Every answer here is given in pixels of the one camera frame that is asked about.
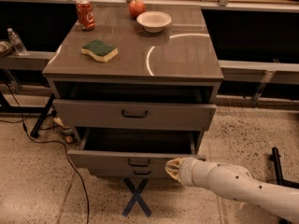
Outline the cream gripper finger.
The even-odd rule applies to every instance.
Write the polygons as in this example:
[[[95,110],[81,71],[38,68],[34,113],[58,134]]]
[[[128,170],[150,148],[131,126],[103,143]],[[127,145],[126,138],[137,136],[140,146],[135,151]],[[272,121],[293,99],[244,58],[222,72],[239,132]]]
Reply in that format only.
[[[184,161],[185,158],[175,158],[165,164],[166,172],[177,181],[180,180],[179,170]]]

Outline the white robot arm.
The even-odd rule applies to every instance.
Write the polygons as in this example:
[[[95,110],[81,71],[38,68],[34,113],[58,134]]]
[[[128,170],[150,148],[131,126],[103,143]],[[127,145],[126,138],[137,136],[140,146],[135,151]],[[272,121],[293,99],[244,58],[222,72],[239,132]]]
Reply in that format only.
[[[299,190],[256,180],[243,166],[187,157],[168,161],[165,170],[186,187],[209,189],[299,224]]]

